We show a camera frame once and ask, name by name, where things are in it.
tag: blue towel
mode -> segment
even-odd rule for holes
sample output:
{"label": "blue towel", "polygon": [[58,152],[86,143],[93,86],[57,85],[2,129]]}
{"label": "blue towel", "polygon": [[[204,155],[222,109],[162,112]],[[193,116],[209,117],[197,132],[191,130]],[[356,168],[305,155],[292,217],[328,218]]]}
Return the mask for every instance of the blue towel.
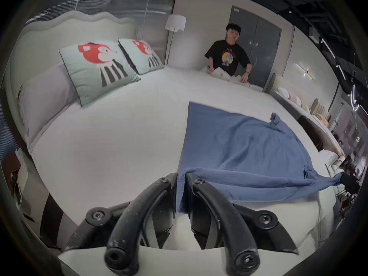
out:
{"label": "blue towel", "polygon": [[267,123],[190,102],[177,181],[181,205],[185,174],[194,173],[230,201],[282,201],[338,185],[342,174],[323,177],[294,132],[272,113]]}

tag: floor lamp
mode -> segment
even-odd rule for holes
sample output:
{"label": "floor lamp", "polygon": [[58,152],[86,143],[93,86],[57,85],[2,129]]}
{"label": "floor lamp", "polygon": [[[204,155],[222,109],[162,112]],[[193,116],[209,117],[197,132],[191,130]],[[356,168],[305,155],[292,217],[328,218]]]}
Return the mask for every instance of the floor lamp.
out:
{"label": "floor lamp", "polygon": [[172,44],[172,39],[174,37],[174,32],[177,32],[178,30],[183,30],[184,31],[184,27],[185,27],[185,22],[186,22],[186,17],[185,16],[181,16],[179,14],[171,14],[168,17],[168,20],[166,22],[165,25],[165,29],[167,30],[171,30],[172,31],[172,36],[171,36],[171,42],[170,42],[170,48],[168,49],[168,57],[170,56],[170,50],[171,50],[171,44]]}

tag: gray door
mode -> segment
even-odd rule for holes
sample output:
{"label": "gray door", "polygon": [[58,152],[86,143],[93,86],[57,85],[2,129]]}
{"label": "gray door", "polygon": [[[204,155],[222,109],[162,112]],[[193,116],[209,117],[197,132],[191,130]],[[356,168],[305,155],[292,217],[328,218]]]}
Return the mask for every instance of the gray door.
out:
{"label": "gray door", "polygon": [[[274,64],[281,29],[253,13],[234,6],[229,21],[240,25],[242,30],[237,43],[243,47],[253,66],[249,83],[264,88]],[[242,75],[245,70],[239,64],[235,75]]]}

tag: white lampshade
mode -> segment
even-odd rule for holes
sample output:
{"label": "white lampshade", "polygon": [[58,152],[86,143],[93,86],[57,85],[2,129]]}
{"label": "white lampshade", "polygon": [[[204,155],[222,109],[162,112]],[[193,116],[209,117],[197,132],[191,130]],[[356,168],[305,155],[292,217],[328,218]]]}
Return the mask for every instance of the white lampshade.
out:
{"label": "white lampshade", "polygon": [[178,30],[184,30],[186,17],[179,14],[171,14],[165,25],[165,29],[177,32]]}

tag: light fixture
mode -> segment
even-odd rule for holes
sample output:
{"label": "light fixture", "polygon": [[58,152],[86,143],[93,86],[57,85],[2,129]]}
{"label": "light fixture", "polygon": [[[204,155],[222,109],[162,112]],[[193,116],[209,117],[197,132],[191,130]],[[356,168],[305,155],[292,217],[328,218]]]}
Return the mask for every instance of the light fixture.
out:
{"label": "light fixture", "polygon": [[301,67],[299,64],[297,64],[297,63],[296,63],[295,65],[296,65],[296,66],[297,66],[297,67],[298,67],[298,68],[303,72],[303,76],[306,76],[306,75],[307,75],[309,79],[314,80],[314,79],[313,79],[313,77],[309,74],[309,69],[306,69],[306,70],[305,70],[304,68],[302,68],[302,67]]}
{"label": "light fixture", "polygon": [[326,45],[326,47],[328,48],[328,50],[330,50],[330,52],[331,52],[332,56],[334,57],[334,59],[336,59],[335,55],[332,53],[332,50],[327,45],[326,41],[324,39],[322,39],[322,42],[321,43],[324,43]]}
{"label": "light fixture", "polygon": [[344,75],[343,70],[342,70],[342,68],[340,67],[340,65],[338,65],[338,68],[340,69],[341,73],[343,74],[343,78],[344,78],[344,80],[346,80],[345,75]]}
{"label": "light fixture", "polygon": [[352,105],[352,110],[353,111],[357,111],[358,110],[358,108],[359,108],[359,104],[357,104],[356,106],[355,106],[355,104],[356,104],[356,99],[355,99],[355,85],[353,85],[352,86],[352,92],[351,92],[351,94],[350,94],[350,104]]}
{"label": "light fixture", "polygon": [[173,33],[171,36],[170,48],[168,50],[168,58],[170,56],[171,44],[173,41],[172,39],[174,37],[174,33],[177,32],[178,30],[184,31],[185,23],[186,23],[185,16],[181,16],[179,14],[171,14],[168,16],[168,20],[166,22],[165,29],[172,31]]}

